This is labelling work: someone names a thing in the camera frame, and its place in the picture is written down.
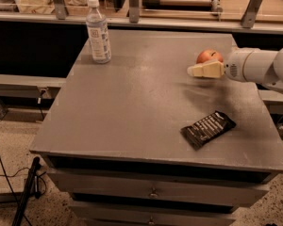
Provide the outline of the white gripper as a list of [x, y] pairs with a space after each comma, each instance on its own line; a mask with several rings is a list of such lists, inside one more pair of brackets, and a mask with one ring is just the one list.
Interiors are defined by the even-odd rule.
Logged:
[[246, 82], [243, 70], [247, 59], [255, 52], [258, 52], [258, 49], [239, 48], [229, 54], [225, 68], [222, 62], [212, 59], [190, 66], [187, 73], [193, 77], [204, 78], [221, 78], [225, 74], [231, 80]]

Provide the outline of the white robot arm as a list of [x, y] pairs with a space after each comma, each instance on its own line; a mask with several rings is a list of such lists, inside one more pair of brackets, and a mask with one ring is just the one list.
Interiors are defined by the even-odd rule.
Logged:
[[283, 94], [283, 48], [279, 51], [258, 48], [236, 48], [224, 62], [211, 59], [187, 69], [188, 75], [199, 78], [221, 78], [253, 82]]

